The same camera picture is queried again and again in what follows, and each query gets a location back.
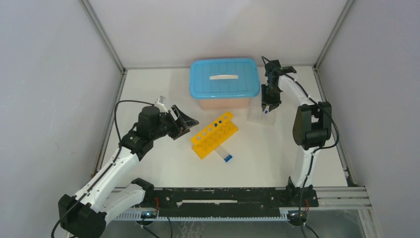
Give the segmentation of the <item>blue plastic box lid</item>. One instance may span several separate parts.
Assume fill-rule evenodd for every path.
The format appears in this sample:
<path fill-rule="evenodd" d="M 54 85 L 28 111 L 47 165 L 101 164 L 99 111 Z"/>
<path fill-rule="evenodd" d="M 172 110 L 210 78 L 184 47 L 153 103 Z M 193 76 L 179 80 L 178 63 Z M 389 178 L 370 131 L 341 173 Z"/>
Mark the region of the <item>blue plastic box lid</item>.
<path fill-rule="evenodd" d="M 202 59 L 190 66 L 189 92 L 194 99 L 251 98 L 260 88 L 257 64 L 251 58 Z"/>

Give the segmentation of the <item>yellow test tube rack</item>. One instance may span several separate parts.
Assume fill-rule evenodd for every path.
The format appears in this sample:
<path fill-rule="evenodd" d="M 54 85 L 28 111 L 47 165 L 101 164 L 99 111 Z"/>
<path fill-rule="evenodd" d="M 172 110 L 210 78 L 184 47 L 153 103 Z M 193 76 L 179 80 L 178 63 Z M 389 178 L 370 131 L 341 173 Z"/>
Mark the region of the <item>yellow test tube rack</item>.
<path fill-rule="evenodd" d="M 201 160 L 239 130 L 231 121 L 233 117 L 231 112 L 225 112 L 190 139 L 193 151 Z"/>

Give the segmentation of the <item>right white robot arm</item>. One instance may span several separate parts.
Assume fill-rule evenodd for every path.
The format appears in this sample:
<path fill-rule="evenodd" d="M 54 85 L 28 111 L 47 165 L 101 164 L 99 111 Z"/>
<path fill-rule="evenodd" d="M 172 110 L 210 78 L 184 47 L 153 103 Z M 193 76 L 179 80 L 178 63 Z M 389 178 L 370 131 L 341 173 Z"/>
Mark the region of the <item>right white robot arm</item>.
<path fill-rule="evenodd" d="M 266 83 L 261 85 L 261 107 L 264 114 L 277 109 L 281 93 L 288 96 L 297 106 L 292 136 L 298 146 L 294 170 L 289 177 L 286 192 L 287 202 L 300 206 L 306 200 L 305 190 L 312 185 L 313 168 L 319 151 L 325 148 L 332 136 L 332 107 L 329 102 L 316 101 L 292 76 L 296 69 L 281 66 L 278 60 L 262 57 Z"/>

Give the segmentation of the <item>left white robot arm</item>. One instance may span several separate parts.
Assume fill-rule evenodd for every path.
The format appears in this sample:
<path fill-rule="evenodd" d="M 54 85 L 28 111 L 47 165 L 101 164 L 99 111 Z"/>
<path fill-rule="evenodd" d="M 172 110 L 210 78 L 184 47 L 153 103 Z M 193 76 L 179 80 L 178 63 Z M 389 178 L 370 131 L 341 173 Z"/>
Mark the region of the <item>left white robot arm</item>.
<path fill-rule="evenodd" d="M 181 112 L 176 105 L 169 110 L 158 104 L 143 107 L 138 121 L 121 137 L 105 167 L 74 195 L 64 194 L 58 201 L 59 220 L 51 236 L 61 227 L 74 238 L 99 238 L 107 225 L 128 208 L 136 204 L 152 205 L 154 186 L 141 178 L 118 193 L 112 191 L 153 148 L 155 140 L 165 136 L 176 140 L 198 124 L 198 120 Z"/>

